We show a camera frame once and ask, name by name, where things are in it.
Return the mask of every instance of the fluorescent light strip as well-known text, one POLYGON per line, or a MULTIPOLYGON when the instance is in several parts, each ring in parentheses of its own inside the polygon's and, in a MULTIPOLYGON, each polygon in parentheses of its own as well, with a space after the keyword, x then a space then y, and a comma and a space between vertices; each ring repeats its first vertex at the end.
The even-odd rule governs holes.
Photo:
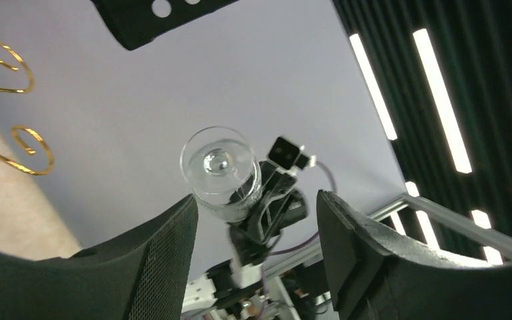
POLYGON ((435 231, 431 226, 431 221, 429 220, 429 216, 424 211, 417 211, 417 219, 419 220, 419 224, 421 225, 421 230, 423 235, 425 236, 425 240, 427 245, 431 248, 440 249, 439 242, 437 241, 437 236, 435 236, 435 231))
POLYGON ((419 196, 419 190, 417 189, 417 185, 414 182, 408 181, 405 183, 405 188, 407 189, 407 193, 412 197, 419 196))
POLYGON ((397 233, 399 233, 400 235, 406 235, 405 228, 403 228, 403 224, 401 223, 401 219, 399 218, 397 212, 393 212, 392 214, 389 215, 389 217, 391 218, 391 222, 393 223, 393 226, 395 227, 397 233))
MULTIPOLYGON (((487 213, 480 210, 472 210, 471 213, 472 219, 474 219, 474 223, 477 226, 482 227, 484 229, 491 229, 491 223, 489 222, 489 217, 487 216, 487 213)), ((492 247, 483 247, 483 249, 487 262, 491 263, 492 265, 503 264, 503 258, 501 257, 501 253, 498 250, 492 247)))
POLYGON ((450 101, 445 81, 441 74, 439 64, 437 62, 437 56, 431 45, 429 33, 426 29, 421 29, 413 33, 413 38, 421 57, 431 92, 441 118, 441 123, 445 130, 445 136, 449 144, 449 148, 452 153, 454 160, 454 166, 458 172, 470 173, 472 172, 472 166, 470 165, 470 159, 468 159, 468 153, 460 134, 460 128, 458 128, 458 122, 454 116, 454 110, 450 101))
MULTIPOLYGON (((405 188, 407 189, 407 193, 412 197, 419 196, 419 190, 417 189, 417 185, 414 182, 406 182, 405 188)), ((440 249, 439 242, 437 241, 437 236, 435 236, 435 231, 431 226, 431 221, 429 220, 429 216, 424 211, 417 211, 417 220, 419 220, 419 224, 421 225, 421 231, 425 236, 425 241, 427 245, 431 248, 440 249)))
POLYGON ((378 82, 374 76, 374 71, 372 71, 372 66, 370 66, 368 56, 366 55, 366 51, 364 50, 364 46, 362 45, 362 41, 360 40, 358 33, 350 36, 350 44, 352 44, 352 49, 354 50, 354 54, 356 54, 356 58, 358 59, 360 70, 362 70, 362 74, 364 74, 366 85, 368 86, 368 90, 370 90, 370 95, 374 101, 374 106, 378 111, 378 116, 380 117, 385 135, 390 140, 396 140, 397 133, 395 132, 395 128, 393 127, 393 123, 389 117, 389 112, 387 111, 387 107, 385 106, 381 91, 378 87, 378 82))

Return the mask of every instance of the white backdrop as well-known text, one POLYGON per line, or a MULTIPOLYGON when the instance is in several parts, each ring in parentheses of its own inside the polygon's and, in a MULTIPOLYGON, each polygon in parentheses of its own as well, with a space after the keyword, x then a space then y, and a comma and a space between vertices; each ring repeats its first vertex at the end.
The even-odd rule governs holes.
MULTIPOLYGON (((0 41, 36 79, 30 94, 0 93, 0 132, 13 144, 9 128, 24 124, 46 139, 57 165, 36 181, 83 246, 186 195, 180 149, 210 125, 240 130, 262 157, 278 135, 305 144, 360 210, 405 190, 329 0, 241 0, 132 52, 90 1, 0 0, 0 41)), ((24 83, 0 67, 0 84, 24 83)), ((45 164, 13 148, 26 164, 45 164)), ((320 169, 299 177, 314 209, 327 179, 320 169)), ((313 210, 279 248, 316 230, 313 210)), ((191 276, 230 256, 225 225, 201 213, 191 276)))

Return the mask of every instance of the cable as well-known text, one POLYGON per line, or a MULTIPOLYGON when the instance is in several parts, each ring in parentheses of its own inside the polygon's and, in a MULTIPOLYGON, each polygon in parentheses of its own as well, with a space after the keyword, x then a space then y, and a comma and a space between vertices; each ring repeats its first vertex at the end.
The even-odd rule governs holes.
MULTIPOLYGON (((334 193, 338 193, 339 188, 337 186, 337 182, 335 180, 335 175, 333 174, 333 172, 324 163, 322 163, 320 161, 317 161, 316 166, 321 168, 321 170, 323 170, 323 172, 326 174, 327 179, 329 180, 329 183, 331 185, 331 191, 334 193)), ((299 249, 306 247, 308 244, 313 242, 318 237, 319 237, 319 232, 317 231, 314 235, 312 235, 309 239, 305 240, 304 242, 302 242, 294 247, 291 247, 289 249, 272 252, 272 253, 270 253, 270 255, 284 255, 286 253, 291 253, 291 252, 297 251, 299 249)))
POLYGON ((292 305, 290 305, 290 304, 288 304, 288 303, 286 303, 285 301, 282 301, 282 300, 270 300, 270 302, 272 302, 272 303, 276 302, 276 303, 278 303, 280 305, 284 305, 286 307, 292 308, 293 310, 296 310, 296 312, 298 312, 298 313, 302 312, 302 313, 306 313, 308 315, 324 315, 329 310, 328 303, 325 303, 325 305, 327 307, 326 307, 326 309, 324 311, 317 312, 317 310, 314 310, 313 306, 308 304, 308 303, 305 304, 305 306, 307 307, 307 310, 298 310, 296 307, 294 307, 294 306, 292 306, 292 305))

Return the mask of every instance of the clear glass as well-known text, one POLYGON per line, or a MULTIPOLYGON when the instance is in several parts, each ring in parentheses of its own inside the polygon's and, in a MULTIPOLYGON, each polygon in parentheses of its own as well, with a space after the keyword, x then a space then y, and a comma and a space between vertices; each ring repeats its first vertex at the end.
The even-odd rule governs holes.
POLYGON ((250 144, 228 127, 208 127, 185 144, 179 159, 200 206, 226 222, 246 218, 261 197, 260 166, 250 144))

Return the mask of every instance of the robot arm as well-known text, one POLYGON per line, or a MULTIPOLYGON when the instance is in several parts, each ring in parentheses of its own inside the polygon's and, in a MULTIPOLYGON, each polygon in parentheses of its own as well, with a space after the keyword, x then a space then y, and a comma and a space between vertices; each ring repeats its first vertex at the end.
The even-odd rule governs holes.
POLYGON ((284 137, 277 138, 267 159, 259 163, 263 188, 260 199, 249 208, 244 220, 228 223, 233 258, 187 284, 182 313, 230 307, 262 288, 262 264, 273 249, 268 242, 280 236, 283 228, 307 216, 305 198, 295 188, 295 173, 314 166, 315 156, 304 154, 303 149, 284 137))

